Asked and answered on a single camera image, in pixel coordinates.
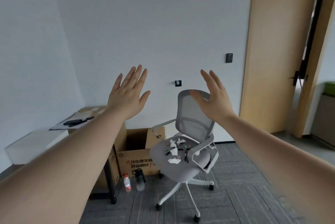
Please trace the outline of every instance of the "water bottle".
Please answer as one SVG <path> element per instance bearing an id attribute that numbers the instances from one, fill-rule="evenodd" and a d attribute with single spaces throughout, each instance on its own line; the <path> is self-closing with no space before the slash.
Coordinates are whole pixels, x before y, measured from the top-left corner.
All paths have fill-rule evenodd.
<path id="1" fill-rule="evenodd" d="M 145 178 L 143 175 L 143 170 L 141 168 L 135 169 L 132 171 L 133 175 L 136 178 L 136 188 L 139 192 L 144 191 Z"/>
<path id="2" fill-rule="evenodd" d="M 130 179 L 128 177 L 128 174 L 124 175 L 124 177 L 123 177 L 123 183 L 125 185 L 126 192 L 130 192 L 131 191 L 131 185 L 130 185 Z"/>

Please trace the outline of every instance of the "crumpled tissue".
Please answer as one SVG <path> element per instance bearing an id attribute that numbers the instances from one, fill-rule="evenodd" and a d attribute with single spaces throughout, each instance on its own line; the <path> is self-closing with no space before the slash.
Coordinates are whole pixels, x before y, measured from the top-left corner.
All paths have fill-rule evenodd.
<path id="1" fill-rule="evenodd" d="M 173 158 L 173 159 L 168 159 L 168 161 L 172 164 L 178 164 L 180 162 L 180 159 Z"/>
<path id="2" fill-rule="evenodd" d="M 177 144 L 179 145 L 179 144 L 184 143 L 184 142 L 186 142 L 185 139 L 180 140 L 180 138 L 178 138 Z"/>
<path id="3" fill-rule="evenodd" d="M 176 142 L 175 140 L 170 139 L 171 147 L 177 147 L 175 142 Z"/>
<path id="4" fill-rule="evenodd" d="M 178 155 L 178 148 L 174 148 L 174 149 L 172 149 L 171 151 L 170 151 L 170 153 L 172 154 L 172 155 Z"/>

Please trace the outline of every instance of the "hand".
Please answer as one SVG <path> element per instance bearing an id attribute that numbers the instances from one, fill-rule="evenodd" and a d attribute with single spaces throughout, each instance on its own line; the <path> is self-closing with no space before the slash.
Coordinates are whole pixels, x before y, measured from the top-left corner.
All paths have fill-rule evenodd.
<path id="1" fill-rule="evenodd" d="M 120 85 L 122 80 L 121 73 L 109 94 L 107 107 L 120 111 L 124 115 L 125 120 L 136 116 L 143 109 L 150 94 L 150 91 L 146 91 L 140 97 L 140 92 L 148 73 L 148 70 L 145 69 L 138 80 L 141 71 L 142 65 L 139 65 L 137 69 L 136 67 L 132 67 Z"/>
<path id="2" fill-rule="evenodd" d="M 220 123 L 220 121 L 228 117 L 236 116 L 232 110 L 232 104 L 230 103 L 227 91 L 219 77 L 212 70 L 209 71 L 209 74 L 204 70 L 200 72 L 207 83 L 210 99 L 209 101 L 204 100 L 201 95 L 194 90 L 191 90 L 190 93 L 199 104 L 203 113 L 217 123 Z"/>

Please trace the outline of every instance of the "door handle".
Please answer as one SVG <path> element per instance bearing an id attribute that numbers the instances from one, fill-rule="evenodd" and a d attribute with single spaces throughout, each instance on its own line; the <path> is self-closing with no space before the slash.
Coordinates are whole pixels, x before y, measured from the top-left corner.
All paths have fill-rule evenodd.
<path id="1" fill-rule="evenodd" d="M 291 77 L 291 79 L 293 79 L 293 86 L 296 86 L 296 82 L 298 81 L 299 78 L 299 71 L 296 70 L 294 73 L 294 77 Z"/>

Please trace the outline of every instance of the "chair seat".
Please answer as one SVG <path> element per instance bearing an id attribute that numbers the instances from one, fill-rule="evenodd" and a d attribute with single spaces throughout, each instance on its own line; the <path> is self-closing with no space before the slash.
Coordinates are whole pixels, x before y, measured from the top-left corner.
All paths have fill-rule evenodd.
<path id="1" fill-rule="evenodd" d="M 178 150 L 178 155 L 181 157 L 181 161 L 178 164 L 169 163 L 168 159 L 177 158 L 177 156 L 172 155 L 171 153 L 166 155 L 168 151 L 173 149 L 170 147 L 170 140 L 175 140 L 177 143 L 178 138 L 185 139 L 186 142 L 181 143 L 177 148 L 184 148 L 184 145 L 191 145 L 191 148 L 193 148 L 199 144 L 188 137 L 175 136 L 168 138 L 151 148 L 150 156 L 162 174 L 175 182 L 186 182 L 202 171 L 200 167 L 204 168 L 210 162 L 211 157 L 207 149 L 202 149 L 198 156 L 194 155 L 193 159 L 199 164 L 200 167 L 198 167 L 198 165 L 190 158 L 189 162 L 185 161 L 185 150 Z"/>

